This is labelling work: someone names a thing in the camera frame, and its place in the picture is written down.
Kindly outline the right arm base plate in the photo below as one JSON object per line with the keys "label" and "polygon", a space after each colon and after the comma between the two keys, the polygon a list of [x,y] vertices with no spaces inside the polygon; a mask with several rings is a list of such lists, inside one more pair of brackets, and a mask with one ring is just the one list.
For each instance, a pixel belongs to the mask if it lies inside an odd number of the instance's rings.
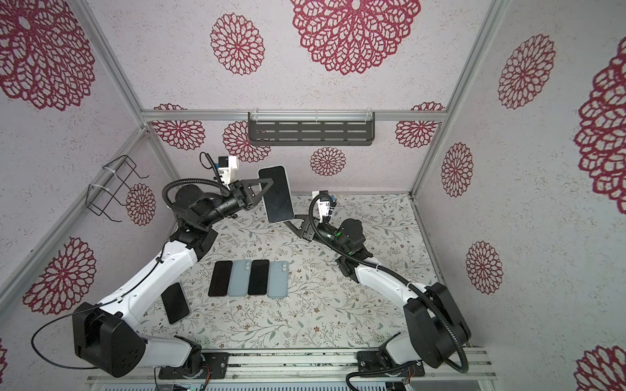
{"label": "right arm base plate", "polygon": [[395,363],[384,353],[374,350],[360,350],[356,354],[358,371],[363,377],[388,376],[388,377],[422,377],[425,369],[422,361],[416,361],[410,367],[404,367]]}

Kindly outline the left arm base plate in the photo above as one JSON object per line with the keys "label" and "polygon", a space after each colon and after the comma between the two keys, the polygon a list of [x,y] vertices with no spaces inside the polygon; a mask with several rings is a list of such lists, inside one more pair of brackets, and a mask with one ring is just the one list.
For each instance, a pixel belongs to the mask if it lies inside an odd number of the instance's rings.
{"label": "left arm base plate", "polygon": [[182,367],[161,368],[157,378],[159,380],[195,380],[206,378],[221,380],[226,376],[229,358],[229,353],[197,352],[192,354]]}

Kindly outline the light blue phone case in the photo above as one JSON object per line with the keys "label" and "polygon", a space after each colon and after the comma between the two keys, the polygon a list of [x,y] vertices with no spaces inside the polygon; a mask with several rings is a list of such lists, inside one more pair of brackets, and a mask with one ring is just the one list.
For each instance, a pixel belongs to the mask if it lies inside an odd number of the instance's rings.
{"label": "light blue phone case", "polygon": [[268,274],[267,296],[283,299],[289,291],[289,263],[287,261],[271,262]]}

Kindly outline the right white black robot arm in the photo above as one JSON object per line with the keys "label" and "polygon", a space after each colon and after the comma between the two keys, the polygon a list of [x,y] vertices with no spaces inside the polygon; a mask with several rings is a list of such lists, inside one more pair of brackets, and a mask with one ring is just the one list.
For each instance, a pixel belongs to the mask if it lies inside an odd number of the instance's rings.
{"label": "right white black robot arm", "polygon": [[359,220],[347,219],[335,228],[325,221],[296,216],[302,222],[287,226],[300,239],[323,244],[336,254],[342,274],[369,287],[404,313],[406,329],[379,348],[384,368],[405,363],[425,363],[432,368],[447,364],[459,373],[469,371],[464,345],[471,331],[450,291],[441,283],[413,283],[385,267],[365,248]]}

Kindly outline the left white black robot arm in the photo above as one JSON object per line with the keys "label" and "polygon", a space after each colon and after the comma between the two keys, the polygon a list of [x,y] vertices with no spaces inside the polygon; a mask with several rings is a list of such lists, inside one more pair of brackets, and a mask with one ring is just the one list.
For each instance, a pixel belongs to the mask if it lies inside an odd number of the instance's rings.
{"label": "left white black robot arm", "polygon": [[213,226],[251,210],[275,186],[272,179],[179,179],[162,197],[178,228],[151,262],[98,304],[84,302],[72,315],[74,353],[116,378],[135,368],[172,368],[196,376],[203,368],[201,346],[184,337],[146,337],[136,332],[140,317],[186,270],[202,259],[217,238]]}

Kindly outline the bare black phone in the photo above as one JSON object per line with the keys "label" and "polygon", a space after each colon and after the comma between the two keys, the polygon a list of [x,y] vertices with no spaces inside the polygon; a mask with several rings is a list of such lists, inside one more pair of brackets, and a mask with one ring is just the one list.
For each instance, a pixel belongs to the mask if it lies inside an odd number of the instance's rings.
{"label": "bare black phone", "polygon": [[228,295],[232,267],[233,261],[215,262],[208,291],[209,297],[225,297]]}
{"label": "bare black phone", "polygon": [[252,261],[247,290],[250,296],[262,296],[267,294],[269,269],[269,260]]}

